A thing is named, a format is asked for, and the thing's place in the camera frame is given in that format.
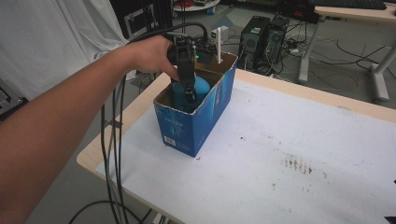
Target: cardboard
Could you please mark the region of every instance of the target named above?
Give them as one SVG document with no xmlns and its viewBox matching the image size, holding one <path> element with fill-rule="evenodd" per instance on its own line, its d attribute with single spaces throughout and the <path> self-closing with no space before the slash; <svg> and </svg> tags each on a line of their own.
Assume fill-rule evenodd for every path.
<svg viewBox="0 0 396 224">
<path fill-rule="evenodd" d="M 210 85 L 210 92 L 198 108 L 185 113 L 172 107 L 172 85 L 154 99 L 154 108 L 163 142 L 176 150 L 195 157 L 209 136 L 233 91 L 236 59 L 231 53 L 221 54 L 222 62 L 195 62 L 195 73 Z"/>
</svg>

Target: wire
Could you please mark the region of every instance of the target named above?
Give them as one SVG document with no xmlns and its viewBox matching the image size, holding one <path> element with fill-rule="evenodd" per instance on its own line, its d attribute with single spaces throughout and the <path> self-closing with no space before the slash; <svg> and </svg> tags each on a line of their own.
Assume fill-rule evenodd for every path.
<svg viewBox="0 0 396 224">
<path fill-rule="evenodd" d="M 102 147 L 103 158 L 105 161 L 104 162 L 105 171 L 107 171 L 108 163 L 107 163 L 106 147 L 105 147 L 105 105 L 103 105 L 101 108 L 101 147 Z M 113 201 L 112 201 L 111 188 L 110 188 L 110 183 L 108 180 L 107 173 L 106 173 L 106 186 L 107 186 L 107 196 L 110 201 L 110 207 L 111 207 L 111 211 L 113 213 L 114 220 L 116 221 L 117 224 L 119 224 L 119 219 L 117 218 L 116 210 L 114 208 Z"/>
<path fill-rule="evenodd" d="M 359 79 L 355 76 L 351 76 L 351 75 L 342 75 L 342 74 L 331 74 L 329 76 L 326 77 L 321 77 L 320 75 L 318 75 L 315 71 L 310 71 L 314 76 L 311 77 L 310 80 L 313 79 L 320 79 L 322 82 L 328 84 L 329 86 L 331 86 L 334 89 L 319 89 L 321 91 L 354 91 L 356 90 L 356 88 L 358 88 L 359 86 Z M 348 84 L 347 86 L 345 86 L 344 88 L 342 87 L 337 87 L 335 85 L 333 85 L 332 83 L 330 83 L 329 81 L 327 81 L 325 78 L 327 77 L 335 77 L 335 76 L 342 76 L 342 77 L 348 77 L 350 79 L 353 80 L 353 83 Z"/>
<path fill-rule="evenodd" d="M 92 207 L 92 206 L 94 206 L 94 205 L 96 205 L 96 204 L 100 204 L 100 203 L 110 203 L 110 204 L 114 204 L 114 202 L 106 201 L 106 200 L 96 201 L 96 202 L 93 202 L 93 203 L 88 203 L 87 205 L 83 206 L 81 209 L 79 209 L 79 210 L 73 215 L 73 217 L 72 217 L 72 218 L 70 219 L 70 221 L 69 221 L 69 224 L 73 224 L 73 222 L 76 220 L 76 218 L 77 218 L 82 212 L 84 212 L 87 208 Z M 125 210 L 126 210 L 131 216 L 134 217 L 134 213 L 133 213 L 128 207 L 125 207 L 125 206 L 124 206 L 124 208 L 125 208 Z M 134 218 L 136 218 L 136 220 L 137 220 L 139 223 L 144 223 L 144 221 L 146 221 L 146 219 L 148 218 L 148 216 L 149 216 L 149 214 L 151 213 L 151 211 L 152 211 L 152 209 L 150 208 L 150 209 L 147 211 L 147 213 L 143 216 L 142 219 L 136 218 L 136 217 L 134 217 Z"/>
</svg>

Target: desk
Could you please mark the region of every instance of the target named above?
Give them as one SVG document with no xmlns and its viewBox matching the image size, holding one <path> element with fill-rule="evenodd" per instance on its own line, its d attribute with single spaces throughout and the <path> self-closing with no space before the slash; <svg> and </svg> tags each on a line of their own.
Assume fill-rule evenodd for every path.
<svg viewBox="0 0 396 224">
<path fill-rule="evenodd" d="M 377 38 L 378 35 L 382 35 L 381 33 L 383 32 L 381 32 L 380 30 L 379 32 L 376 30 L 370 30 L 371 22 L 375 22 L 375 25 L 377 25 L 378 23 L 380 26 L 383 25 L 384 27 L 393 27 L 393 28 L 396 27 L 395 26 L 396 16 L 394 15 L 394 11 L 396 7 L 389 5 L 387 5 L 387 7 L 388 8 L 386 10 L 355 9 L 355 8 L 342 8 L 342 7 L 315 7 L 315 12 L 317 12 L 320 15 L 320 18 L 316 26 L 316 30 L 313 33 L 312 38 L 301 60 L 299 82 L 305 83 L 308 79 L 309 58 L 312 49 L 314 47 L 315 40 L 318 36 L 318 31 L 322 26 L 323 22 L 325 22 L 327 16 L 338 17 L 343 19 L 352 19 L 355 21 L 362 21 L 362 24 L 368 23 L 369 25 L 366 26 L 367 30 L 364 30 L 364 28 L 362 28 L 358 32 L 359 35 L 361 36 L 367 34 L 361 32 L 372 32 L 371 35 L 369 33 L 368 36 L 370 36 L 373 39 L 373 38 Z M 389 35 L 393 38 L 391 44 L 392 49 L 385 56 L 385 58 L 380 64 L 373 64 L 371 66 L 372 78 L 375 84 L 375 93 L 376 93 L 375 98 L 381 101 L 389 100 L 387 87 L 385 85 L 385 81 L 383 78 L 383 72 L 385 71 L 385 69 L 387 69 L 388 65 L 392 62 L 392 60 L 396 56 L 396 41 L 395 41 L 396 35 L 394 33 L 392 34 L 386 33 L 386 35 Z"/>
</svg>

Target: floor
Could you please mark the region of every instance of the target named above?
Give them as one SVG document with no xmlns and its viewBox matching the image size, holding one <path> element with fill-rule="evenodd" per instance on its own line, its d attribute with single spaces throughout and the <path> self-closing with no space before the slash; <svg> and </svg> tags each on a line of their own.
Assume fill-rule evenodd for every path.
<svg viewBox="0 0 396 224">
<path fill-rule="evenodd" d="M 174 24 L 181 23 L 182 14 L 179 14 L 175 18 Z M 186 21 L 199 21 L 205 25 L 208 31 L 221 25 L 228 26 L 230 28 L 230 38 L 225 45 L 222 46 L 222 50 L 237 54 L 237 44 L 239 43 L 238 36 L 251 16 L 257 15 L 272 18 L 274 16 L 274 11 L 266 10 L 265 8 L 257 9 L 256 7 L 247 7 L 245 5 L 233 7 L 220 5 L 216 7 L 215 15 L 206 15 L 204 11 L 187 12 L 184 15 Z M 298 21 L 296 20 L 290 22 L 290 24 L 297 23 Z M 308 39 L 312 35 L 313 28 L 313 24 L 307 25 Z M 187 28 L 186 32 L 192 36 L 200 34 L 199 29 L 190 27 Z M 294 33 L 288 33 L 287 37 L 293 35 L 297 36 L 299 40 L 305 38 L 304 26 L 294 29 L 293 32 Z M 343 95 L 370 104 L 378 104 L 396 109 L 396 78 L 392 77 L 388 71 L 385 73 L 384 77 L 389 90 L 390 100 L 388 102 L 378 102 L 374 100 L 373 85 L 367 70 L 358 67 L 355 63 L 348 65 L 328 65 L 321 62 L 337 62 L 335 59 L 348 62 L 358 60 L 357 57 L 341 51 L 336 47 L 336 44 L 336 39 L 330 39 L 326 36 L 319 35 L 318 43 L 314 47 L 315 53 L 312 54 L 309 80 L 305 86 Z M 338 44 L 344 50 L 358 55 L 367 55 L 380 48 L 380 46 L 370 43 L 358 44 L 346 40 L 338 40 Z M 370 58 L 378 61 L 388 50 L 389 48 L 383 48 L 370 56 Z M 297 83 L 300 61 L 299 56 L 302 51 L 304 51 L 304 47 L 299 47 L 298 52 L 294 53 L 294 56 L 285 57 L 283 60 L 284 65 L 282 72 L 274 76 L 274 78 Z M 274 68 L 276 71 L 279 71 L 281 69 L 280 64 L 274 66 Z M 396 62 L 393 62 L 389 69 L 396 74 Z M 139 77 L 138 79 L 128 81 L 126 85 L 125 104 L 128 105 L 148 84 L 149 80 L 147 77 Z M 75 154 L 70 158 L 41 203 L 29 217 L 27 221 L 28 224 L 69 223 L 73 215 L 86 204 L 107 199 L 105 182 L 101 178 L 87 173 L 76 163 L 77 154 L 99 134 L 99 130 L 100 121 L 98 114 Z M 126 205 L 139 217 L 143 217 L 149 210 L 142 203 L 130 198 L 126 199 Z M 151 223 L 155 215 L 156 213 L 152 212 L 145 223 Z M 115 222 L 109 205 L 98 204 L 81 213 L 73 223 Z M 130 218 L 130 223 L 137 222 Z"/>
</svg>

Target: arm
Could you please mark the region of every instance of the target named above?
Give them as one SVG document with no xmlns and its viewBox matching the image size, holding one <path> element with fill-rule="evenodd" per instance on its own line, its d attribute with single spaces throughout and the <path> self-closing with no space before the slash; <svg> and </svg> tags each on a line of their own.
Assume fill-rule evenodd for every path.
<svg viewBox="0 0 396 224">
<path fill-rule="evenodd" d="M 154 36 L 114 49 L 0 124 L 0 223 L 28 218 L 125 74 L 163 71 L 177 79 L 166 59 L 171 44 Z"/>
</svg>

